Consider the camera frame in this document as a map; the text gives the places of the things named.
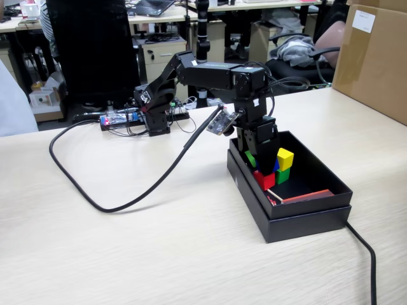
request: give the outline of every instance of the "table surface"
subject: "table surface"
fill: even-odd
[[[21,19],[22,17],[14,17],[11,18],[10,21],[0,24],[0,33],[15,32],[15,28],[18,27],[18,23],[21,21]]]
[[[378,303],[404,304],[407,127],[332,89],[277,97],[274,115],[353,190],[349,222],[376,251]],[[55,154],[112,208],[181,152],[190,134],[174,125],[152,138],[81,126]],[[349,230],[265,243],[226,168],[229,138],[203,132],[152,194],[103,214],[51,159],[59,131],[0,139],[0,304],[370,304],[370,256]]]
[[[209,12],[214,11],[239,11],[239,10],[259,10],[263,8],[290,8],[293,6],[303,6],[303,5],[318,5],[321,2],[319,0],[311,2],[301,2],[300,0],[286,0],[278,2],[263,2],[263,3],[244,3],[237,2],[235,5],[222,5],[222,6],[212,6],[208,9]],[[188,6],[192,8],[197,8],[195,2],[188,3]]]
[[[148,17],[148,16],[136,16],[129,17],[129,24],[150,24],[150,23],[162,23],[162,22],[180,22],[185,21],[186,10],[182,6],[171,6],[167,11],[165,11],[159,17]],[[189,10],[188,15],[191,21],[198,20],[197,13]],[[18,23],[22,20],[22,17],[14,17],[10,21],[0,24],[0,33],[15,32],[15,31],[26,31],[26,30],[37,30],[41,29],[41,24],[36,23],[35,25],[27,24],[18,26]]]

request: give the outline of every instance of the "yellow cube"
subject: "yellow cube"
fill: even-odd
[[[277,160],[279,161],[280,170],[288,170],[293,165],[294,154],[287,149],[280,148],[277,154]]]

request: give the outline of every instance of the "green cube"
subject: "green cube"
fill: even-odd
[[[247,156],[247,159],[249,159],[250,164],[253,166],[253,168],[256,168],[256,159],[254,159],[254,157],[252,156],[250,151],[246,151],[245,154]]]
[[[289,177],[290,177],[290,169],[289,168],[287,170],[284,170],[284,171],[277,170],[275,172],[275,183],[281,184],[281,183],[287,181]]]

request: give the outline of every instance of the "circuit board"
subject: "circuit board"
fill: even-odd
[[[233,112],[230,114],[226,109],[223,109],[208,125],[206,130],[216,135],[222,135],[230,125],[239,117],[239,113]]]

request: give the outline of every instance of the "chair armrest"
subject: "chair armrest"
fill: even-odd
[[[269,40],[269,41],[273,41],[273,43],[275,44],[275,46],[277,46],[277,42],[279,41],[279,39],[280,39],[281,37],[289,37],[289,36],[305,36],[305,37],[309,37],[309,35],[307,35],[307,34],[302,34],[302,33],[290,33],[290,34],[274,35],[273,37],[270,37],[268,40]]]
[[[341,48],[339,46],[335,46],[333,48],[325,48],[325,49],[313,51],[313,52],[309,53],[308,56],[312,57],[314,60],[318,60],[322,54],[329,53],[329,52],[339,52],[340,50],[341,50]]]

